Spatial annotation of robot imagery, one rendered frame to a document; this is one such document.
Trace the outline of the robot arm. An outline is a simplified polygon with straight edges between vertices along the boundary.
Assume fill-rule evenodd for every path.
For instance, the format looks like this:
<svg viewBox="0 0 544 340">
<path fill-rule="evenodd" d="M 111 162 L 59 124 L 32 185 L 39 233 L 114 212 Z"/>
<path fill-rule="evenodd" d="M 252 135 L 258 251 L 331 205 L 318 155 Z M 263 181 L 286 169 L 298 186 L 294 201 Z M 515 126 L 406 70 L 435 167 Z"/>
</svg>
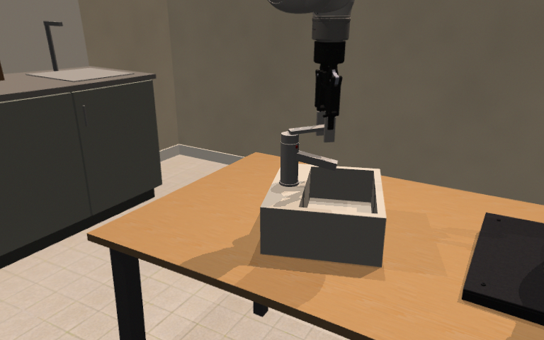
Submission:
<svg viewBox="0 0 544 340">
<path fill-rule="evenodd" d="M 268 2 L 286 13 L 312 13 L 312 39 L 317 42 L 336 43 L 349 38 L 354 0 L 268 0 Z"/>
</svg>

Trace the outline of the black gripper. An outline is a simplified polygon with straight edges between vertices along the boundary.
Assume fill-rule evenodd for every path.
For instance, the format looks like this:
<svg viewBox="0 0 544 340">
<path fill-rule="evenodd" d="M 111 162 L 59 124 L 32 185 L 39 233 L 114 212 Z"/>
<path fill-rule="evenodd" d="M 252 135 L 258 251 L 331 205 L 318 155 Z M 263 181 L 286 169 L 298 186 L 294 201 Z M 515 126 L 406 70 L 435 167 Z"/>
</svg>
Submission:
<svg viewBox="0 0 544 340">
<path fill-rule="evenodd" d="M 317 107 L 316 125 L 324 125 L 324 131 L 316 132 L 316 136 L 324 135 L 324 142 L 334 142 L 342 82 L 342 76 L 339 76 L 337 64 L 344 62 L 346 41 L 333 43 L 315 41 L 314 43 L 314 62 L 320 64 L 320 68 L 315 71 L 314 106 Z"/>
</svg>

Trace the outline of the square sink basin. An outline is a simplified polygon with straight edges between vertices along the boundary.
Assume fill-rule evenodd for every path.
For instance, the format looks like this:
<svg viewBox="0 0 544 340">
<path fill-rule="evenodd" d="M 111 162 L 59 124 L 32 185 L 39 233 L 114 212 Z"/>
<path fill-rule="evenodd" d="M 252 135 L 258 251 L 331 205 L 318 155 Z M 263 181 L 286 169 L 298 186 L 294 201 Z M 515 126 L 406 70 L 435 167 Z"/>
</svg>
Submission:
<svg viewBox="0 0 544 340">
<path fill-rule="evenodd" d="M 298 164 L 298 186 L 280 177 L 281 168 L 260 207 L 260 254 L 382 267 L 380 169 Z"/>
</svg>

